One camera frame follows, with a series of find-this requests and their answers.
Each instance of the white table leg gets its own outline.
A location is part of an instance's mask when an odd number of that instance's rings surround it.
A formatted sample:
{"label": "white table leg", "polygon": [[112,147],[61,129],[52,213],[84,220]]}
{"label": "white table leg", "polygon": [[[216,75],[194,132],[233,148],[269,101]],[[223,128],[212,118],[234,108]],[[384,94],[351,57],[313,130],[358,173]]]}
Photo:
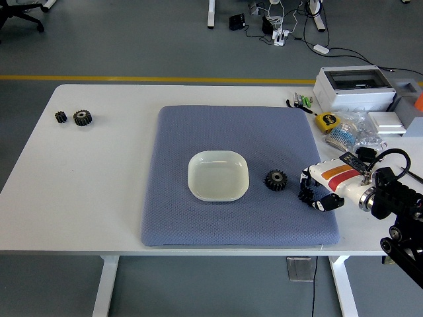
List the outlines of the white table leg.
{"label": "white table leg", "polygon": [[208,28],[214,28],[214,4],[215,0],[209,0],[209,17],[207,20]]}
{"label": "white table leg", "polygon": [[102,256],[104,260],[100,284],[98,285],[93,317],[107,317],[110,300],[112,299],[114,279],[118,269],[119,256]]}
{"label": "white table leg", "polygon": [[48,1],[46,2],[46,4],[45,4],[43,7],[50,9],[51,7],[53,7],[53,4],[54,4],[56,1],[57,1],[57,0],[48,0]]}
{"label": "white table leg", "polygon": [[343,317],[358,317],[356,302],[344,264],[344,261],[348,258],[349,256],[329,256],[330,268],[332,269]]}
{"label": "white table leg", "polygon": [[[318,0],[310,0],[310,11],[313,15],[315,15],[316,13],[318,13],[320,10],[320,3]],[[321,15],[318,15],[317,17],[314,18],[316,26],[317,26],[317,30],[319,30],[319,32],[324,32],[326,30],[325,24],[323,23],[323,20],[321,18]]]}

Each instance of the blue mat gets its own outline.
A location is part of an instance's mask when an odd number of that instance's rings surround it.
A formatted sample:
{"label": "blue mat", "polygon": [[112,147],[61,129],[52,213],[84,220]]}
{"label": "blue mat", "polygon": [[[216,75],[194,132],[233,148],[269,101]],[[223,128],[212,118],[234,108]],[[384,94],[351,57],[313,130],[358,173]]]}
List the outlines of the blue mat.
{"label": "blue mat", "polygon": [[[188,162],[197,153],[228,150],[242,155],[250,186],[231,202],[206,202],[188,188]],[[299,177],[320,162],[305,113],[299,109],[168,106],[159,113],[149,173],[141,241],[158,245],[304,246],[339,241],[333,212],[298,200]],[[280,169],[281,192],[264,184]],[[319,186],[318,195],[326,194]]]}

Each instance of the white bowl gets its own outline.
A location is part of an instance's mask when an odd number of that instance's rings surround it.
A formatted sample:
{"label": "white bowl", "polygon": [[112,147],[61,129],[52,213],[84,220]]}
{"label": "white bowl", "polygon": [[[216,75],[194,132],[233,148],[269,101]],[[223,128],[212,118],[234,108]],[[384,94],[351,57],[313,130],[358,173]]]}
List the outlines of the white bowl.
{"label": "white bowl", "polygon": [[188,187],[204,201],[234,201],[249,188],[245,159],[232,151],[204,151],[188,164]]}

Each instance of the gray floor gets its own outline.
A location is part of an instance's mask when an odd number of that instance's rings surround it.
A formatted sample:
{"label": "gray floor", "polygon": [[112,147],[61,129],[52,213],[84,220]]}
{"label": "gray floor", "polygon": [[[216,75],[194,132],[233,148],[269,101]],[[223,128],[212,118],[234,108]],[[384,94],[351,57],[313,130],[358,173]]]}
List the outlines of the gray floor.
{"label": "gray floor", "polygon": [[[6,22],[0,76],[285,79],[294,85],[314,79],[321,67],[365,65],[351,57],[319,57],[291,36],[286,47],[276,48],[230,31],[228,17],[247,14],[247,3],[217,0],[215,28],[208,30],[207,0],[58,0],[47,14],[30,13],[42,20],[44,33],[18,18]],[[298,1],[284,4],[288,11]],[[324,4],[329,47],[359,51],[383,67],[423,72],[423,1]],[[298,21],[294,34],[302,37],[305,18]],[[249,35],[261,34],[261,17],[246,15],[246,22]],[[286,26],[293,24],[286,17]],[[310,20],[305,35],[314,44],[328,41]],[[423,85],[416,73],[386,76]],[[0,80],[0,188],[57,86],[131,83],[76,79]],[[101,265],[98,257],[1,255],[0,316],[90,316]],[[397,266],[356,257],[346,267],[360,316],[421,316],[423,292]],[[327,258],[319,259],[316,286],[316,316],[340,316]],[[122,258],[110,315],[310,316],[312,291],[310,283],[288,281],[284,258]]]}

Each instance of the black gear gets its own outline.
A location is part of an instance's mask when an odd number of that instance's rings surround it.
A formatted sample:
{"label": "black gear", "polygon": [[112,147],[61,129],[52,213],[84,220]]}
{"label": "black gear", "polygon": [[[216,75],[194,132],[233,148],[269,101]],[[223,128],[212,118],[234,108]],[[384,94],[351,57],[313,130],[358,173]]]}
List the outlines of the black gear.
{"label": "black gear", "polygon": [[79,110],[78,112],[75,112],[73,119],[77,125],[83,127],[84,125],[90,124],[93,120],[93,117],[88,110]]}
{"label": "black gear", "polygon": [[315,193],[313,192],[313,190],[311,190],[310,188],[306,187],[303,188],[300,193],[298,194],[298,198],[299,200],[305,202],[305,203],[310,203],[313,201]]}
{"label": "black gear", "polygon": [[281,170],[271,170],[267,173],[264,183],[271,190],[279,192],[285,188],[287,181],[288,177],[284,172]]}
{"label": "black gear", "polygon": [[56,114],[54,116],[56,117],[56,120],[59,123],[63,123],[63,122],[67,121],[67,116],[65,115],[65,113],[63,111],[56,112]]}

